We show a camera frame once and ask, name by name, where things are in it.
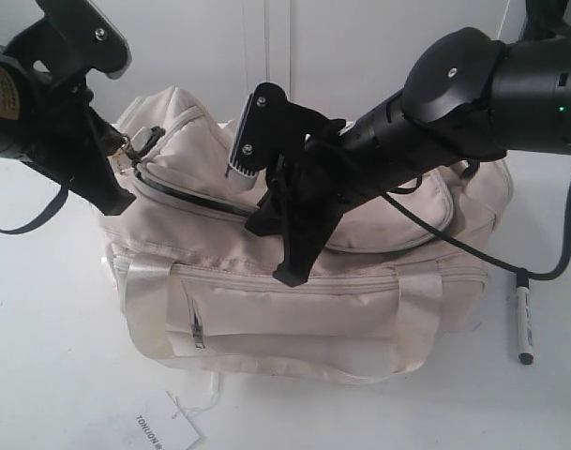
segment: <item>white bag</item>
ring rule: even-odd
[[[114,157],[137,195],[102,217],[108,259],[139,351],[171,368],[375,383],[420,368],[438,331],[459,331],[487,284],[483,264],[376,199],[344,217],[307,284],[271,276],[280,236],[244,228],[265,191],[238,194],[224,178],[233,142],[191,94],[139,97],[117,127],[166,135],[137,171]],[[455,168],[396,196],[440,230],[483,248],[512,195],[502,162],[469,180]]]

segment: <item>white tabletop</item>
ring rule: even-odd
[[[571,157],[515,153],[515,198],[491,253],[548,270],[560,250]],[[0,161],[0,225],[20,225],[55,187]],[[43,229],[0,236],[0,449],[67,448],[92,422],[158,389],[206,401],[205,374],[129,342],[89,205],[71,196]],[[571,267],[533,286],[535,364],[516,359],[510,277],[491,269],[472,332],[441,336],[419,371],[365,386],[229,374],[193,419],[204,449],[571,449]]]

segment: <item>yellow sticker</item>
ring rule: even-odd
[[[21,115],[19,90],[8,71],[0,66],[0,118],[19,120],[19,115]]]

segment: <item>marker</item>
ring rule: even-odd
[[[534,360],[531,307],[529,306],[529,276],[527,271],[517,273],[518,359],[525,366]]]

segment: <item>screw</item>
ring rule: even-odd
[[[103,28],[98,28],[96,30],[96,41],[102,42],[108,38],[108,33]]]

